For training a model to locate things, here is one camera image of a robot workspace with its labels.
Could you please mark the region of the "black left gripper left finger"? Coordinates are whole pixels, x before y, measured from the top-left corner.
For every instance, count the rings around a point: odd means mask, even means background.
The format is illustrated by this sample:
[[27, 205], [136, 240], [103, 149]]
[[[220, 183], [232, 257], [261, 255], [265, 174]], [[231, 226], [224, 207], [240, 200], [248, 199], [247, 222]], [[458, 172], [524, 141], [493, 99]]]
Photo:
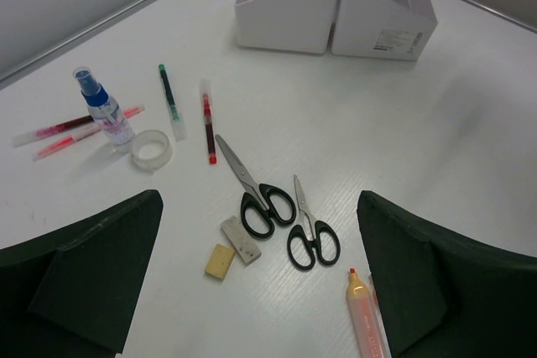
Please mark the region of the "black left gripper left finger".
[[148, 189], [1, 250], [3, 354], [120, 354], [164, 203]]

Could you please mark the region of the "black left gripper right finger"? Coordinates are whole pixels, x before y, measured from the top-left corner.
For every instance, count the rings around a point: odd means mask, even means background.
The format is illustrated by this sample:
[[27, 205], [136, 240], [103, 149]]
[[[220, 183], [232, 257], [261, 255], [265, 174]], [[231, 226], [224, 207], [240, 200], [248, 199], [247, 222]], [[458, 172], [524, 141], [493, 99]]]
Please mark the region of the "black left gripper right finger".
[[393, 357], [534, 357], [536, 259], [489, 246], [372, 191], [357, 219]]

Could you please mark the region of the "orange highlighter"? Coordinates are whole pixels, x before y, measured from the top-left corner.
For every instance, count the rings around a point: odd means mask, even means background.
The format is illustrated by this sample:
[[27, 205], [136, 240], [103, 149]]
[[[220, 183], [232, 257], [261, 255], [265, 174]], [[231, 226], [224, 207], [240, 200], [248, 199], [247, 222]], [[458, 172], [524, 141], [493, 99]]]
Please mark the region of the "orange highlighter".
[[347, 306], [361, 357], [388, 357], [373, 296], [353, 267], [348, 272]]

